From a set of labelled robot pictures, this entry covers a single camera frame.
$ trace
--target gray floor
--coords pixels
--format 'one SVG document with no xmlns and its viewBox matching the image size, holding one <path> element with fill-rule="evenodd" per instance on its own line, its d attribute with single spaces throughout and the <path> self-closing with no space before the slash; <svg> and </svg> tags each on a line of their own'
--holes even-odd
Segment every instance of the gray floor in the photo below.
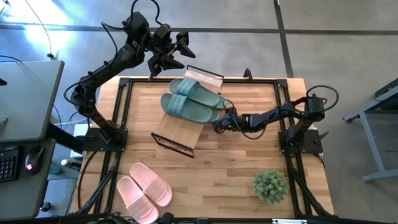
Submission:
<svg viewBox="0 0 398 224">
<path fill-rule="evenodd" d="M 9 0 L 12 7 L 3 10 L 0 25 L 0 54 L 23 61 L 47 60 L 48 42 L 40 26 L 15 29 L 18 23 L 37 23 L 30 9 L 18 0 Z M 45 24 L 65 25 L 59 29 L 84 30 L 98 27 L 101 21 L 120 25 L 129 15 L 130 0 L 77 1 L 30 0 Z M 286 29 L 302 30 L 398 30 L 398 2 L 394 0 L 280 0 Z M 184 64 L 192 64 L 226 76 L 241 76 L 246 67 L 255 77 L 286 77 L 279 34 L 248 33 L 255 29 L 278 29 L 272 0 L 159 0 L 159 20 L 172 27 L 246 29 L 245 33 L 190 33 L 190 47 L 196 59 L 176 56 Z M 155 7 L 150 1 L 139 1 L 136 10 L 153 21 Z M 105 32 L 50 31 L 53 52 L 65 61 L 56 106 L 62 121 L 75 112 L 62 97 L 64 89 L 87 71 L 109 60 L 113 45 Z M 126 36 L 112 32 L 121 47 Z M 330 134 L 323 140 L 326 175 L 335 213 L 341 217 L 396 222 L 398 210 L 398 179 L 380 180 L 370 184 L 362 175 L 376 171 L 370 147 L 360 121 L 345 124 L 342 117 L 372 98 L 375 90 L 397 78 L 398 35 L 293 35 L 287 45 L 295 77 L 304 78 L 307 88 L 326 84 L 340 92 L 340 102 L 317 124 Z M 121 75 L 148 75 L 146 63 Z M 160 75 L 182 75 L 173 70 Z M 328 91 L 319 95 L 332 98 Z M 72 120 L 82 117 L 76 115 Z M 73 132 L 73 125 L 67 129 Z M 66 158 L 67 149 L 60 146 L 54 161 Z M 390 166 L 398 161 L 398 154 Z M 55 210 L 47 215 L 62 215 L 67 208 L 76 172 L 66 171 L 49 184 L 46 200 Z M 65 192 L 62 197 L 57 191 Z"/>
</svg>

